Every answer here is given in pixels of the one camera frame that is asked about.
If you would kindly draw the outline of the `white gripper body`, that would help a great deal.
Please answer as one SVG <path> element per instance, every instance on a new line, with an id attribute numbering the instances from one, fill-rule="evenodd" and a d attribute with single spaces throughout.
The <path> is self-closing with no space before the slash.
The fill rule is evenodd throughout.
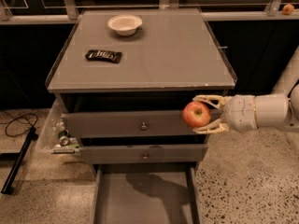
<path id="1" fill-rule="evenodd" d="M 255 97 L 252 95 L 231 97 L 223 108 L 221 118 L 230 129 L 237 132 L 256 130 Z"/>

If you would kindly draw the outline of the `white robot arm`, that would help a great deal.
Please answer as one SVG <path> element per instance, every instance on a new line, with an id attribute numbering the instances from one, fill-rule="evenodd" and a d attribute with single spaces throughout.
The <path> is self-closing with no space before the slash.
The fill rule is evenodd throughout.
<path id="1" fill-rule="evenodd" d="M 203 127 L 193 130 L 198 134 L 221 133 L 234 130 L 247 132 L 259 128 L 277 128 L 285 132 L 297 132 L 298 107 L 286 92 L 268 95 L 196 95 L 193 100 L 218 109 L 220 116 Z"/>

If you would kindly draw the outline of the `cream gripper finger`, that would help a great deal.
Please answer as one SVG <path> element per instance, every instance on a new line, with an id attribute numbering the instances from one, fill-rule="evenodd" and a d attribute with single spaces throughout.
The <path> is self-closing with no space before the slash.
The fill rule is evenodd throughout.
<path id="1" fill-rule="evenodd" d="M 209 123 L 207 126 L 193 128 L 192 130 L 198 134 L 213 134 L 227 132 L 229 130 L 229 126 L 221 119 L 216 119 Z"/>
<path id="2" fill-rule="evenodd" d="M 219 110 L 223 110 L 231 99 L 231 96 L 220 95 L 196 95 L 192 98 L 194 102 L 206 103 Z"/>

